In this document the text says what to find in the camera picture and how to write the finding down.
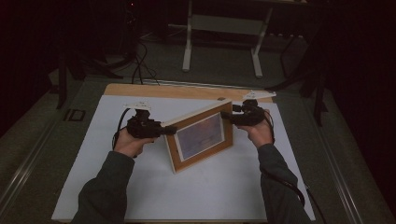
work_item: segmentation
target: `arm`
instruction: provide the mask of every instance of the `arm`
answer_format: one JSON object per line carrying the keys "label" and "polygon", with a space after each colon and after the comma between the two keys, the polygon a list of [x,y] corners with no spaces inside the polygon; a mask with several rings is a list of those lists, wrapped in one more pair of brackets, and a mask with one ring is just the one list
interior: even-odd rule
{"label": "arm", "polygon": [[[266,111],[266,116],[267,120],[270,120],[269,111]],[[258,150],[262,172],[262,197],[268,222],[271,224],[310,223],[297,194],[267,176],[268,173],[297,186],[297,177],[288,168],[282,155],[274,146],[272,125],[263,120],[255,126],[238,126],[238,128],[247,131],[248,139]]]}
{"label": "arm", "polygon": [[125,129],[107,155],[96,178],[88,181],[78,195],[78,211],[71,223],[124,223],[126,188],[134,169],[132,157],[155,138],[135,139]]}
{"label": "arm", "polygon": [[269,223],[311,223],[297,194],[265,175],[266,172],[297,186],[297,177],[272,144],[258,148],[262,197]]}

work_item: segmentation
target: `wooden plank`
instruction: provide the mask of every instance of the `wooden plank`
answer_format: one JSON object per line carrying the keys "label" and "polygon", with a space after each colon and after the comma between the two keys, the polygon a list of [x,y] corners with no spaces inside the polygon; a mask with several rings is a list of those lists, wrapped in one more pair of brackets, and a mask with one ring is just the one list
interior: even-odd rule
{"label": "wooden plank", "polygon": [[[104,95],[147,96],[180,99],[217,100],[220,97],[230,98],[233,101],[243,101],[243,96],[250,90],[185,87],[185,86],[154,86],[112,83],[107,85]],[[259,99],[259,102],[272,103],[272,98]]]}

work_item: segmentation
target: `hand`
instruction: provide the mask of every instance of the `hand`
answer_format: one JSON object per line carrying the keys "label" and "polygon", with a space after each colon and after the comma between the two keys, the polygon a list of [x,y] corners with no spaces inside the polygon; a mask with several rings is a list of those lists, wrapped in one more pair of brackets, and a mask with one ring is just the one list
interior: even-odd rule
{"label": "hand", "polygon": [[120,130],[120,136],[117,140],[114,151],[122,153],[126,156],[133,158],[143,152],[143,145],[147,143],[152,143],[157,138],[133,138],[128,131],[123,128]]}
{"label": "hand", "polygon": [[[265,117],[270,119],[269,110],[265,110]],[[264,119],[255,126],[236,126],[238,129],[247,131],[247,137],[253,142],[255,147],[260,147],[265,144],[273,144],[273,136],[271,133],[271,125]]]}

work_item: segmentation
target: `white table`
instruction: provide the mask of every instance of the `white table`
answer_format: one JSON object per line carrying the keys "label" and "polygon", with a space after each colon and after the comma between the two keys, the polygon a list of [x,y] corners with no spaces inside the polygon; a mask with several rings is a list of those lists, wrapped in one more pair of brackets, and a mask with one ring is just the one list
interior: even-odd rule
{"label": "white table", "polygon": [[267,30],[272,11],[273,9],[270,7],[267,10],[265,19],[263,21],[199,15],[192,13],[192,0],[190,0],[189,14],[187,18],[187,41],[186,48],[184,50],[182,67],[183,71],[190,71],[192,51],[191,33],[192,29],[194,29],[243,35],[256,35],[258,37],[258,40],[256,46],[251,49],[251,58],[253,61],[253,67],[256,77],[262,77],[262,67],[260,65],[259,51],[262,47],[262,41],[264,40],[265,31]]}
{"label": "white table", "polygon": [[[64,184],[52,219],[68,222],[73,218],[78,209],[78,193],[88,180],[96,176],[111,149],[112,135],[117,129],[122,106],[139,101],[149,102],[152,107],[150,117],[160,121],[213,103],[213,100],[104,95]],[[305,211],[311,219],[315,219],[278,108],[273,103],[260,103],[260,106],[271,111],[276,146],[299,179],[298,188],[306,198]],[[124,122],[132,115],[134,111],[127,114]],[[134,173],[127,189],[125,221],[266,221],[257,151],[244,131],[234,129],[233,134],[233,147],[176,175],[163,138],[146,145],[143,154],[135,159]]]}

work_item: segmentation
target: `picture frame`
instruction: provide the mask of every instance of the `picture frame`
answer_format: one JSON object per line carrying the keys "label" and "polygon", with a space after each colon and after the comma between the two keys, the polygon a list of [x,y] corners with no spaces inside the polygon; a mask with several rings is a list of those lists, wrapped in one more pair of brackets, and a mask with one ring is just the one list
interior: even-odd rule
{"label": "picture frame", "polygon": [[176,134],[165,136],[175,174],[233,145],[233,125],[221,118],[222,111],[233,113],[230,99],[162,123],[177,127]]}

